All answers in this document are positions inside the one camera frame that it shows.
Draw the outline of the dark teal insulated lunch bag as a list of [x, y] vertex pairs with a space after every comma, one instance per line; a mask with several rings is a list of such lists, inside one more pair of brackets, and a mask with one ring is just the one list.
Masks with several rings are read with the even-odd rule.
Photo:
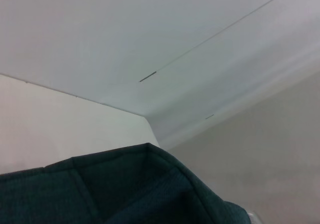
[[151, 143], [0, 175], [0, 224], [252, 224]]

